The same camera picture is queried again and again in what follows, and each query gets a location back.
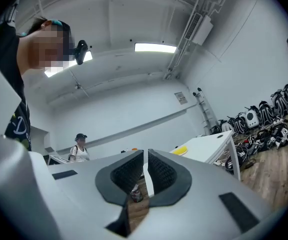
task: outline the woman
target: woman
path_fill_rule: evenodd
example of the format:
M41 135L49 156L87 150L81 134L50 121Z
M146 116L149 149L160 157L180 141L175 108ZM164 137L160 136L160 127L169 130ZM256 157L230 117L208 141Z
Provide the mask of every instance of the woman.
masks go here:
M90 155L87 149L84 147L85 138L87 138L87 136L82 133L79 133L78 135L76 135L76 138L75 138L76 145L70 149L68 160L74 161L74 162L84 162L84 161L90 160Z
M0 71L21 98L10 118L5 136L31 151L30 110L22 76L29 69L43 70L74 59L70 26L52 19L37 18L27 34L18 36L6 21L0 24Z

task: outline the ladder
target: ladder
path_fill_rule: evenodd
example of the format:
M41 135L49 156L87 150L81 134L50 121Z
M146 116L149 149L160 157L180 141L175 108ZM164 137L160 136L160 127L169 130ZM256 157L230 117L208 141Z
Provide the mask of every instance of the ladder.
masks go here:
M201 88L197 88L197 93L193 92L197 100L197 104L202 111L203 122L202 125L204 127L204 131L206 135L210 135L212 133L212 127L218 126L219 121L217 120L208 100L205 98L204 93Z

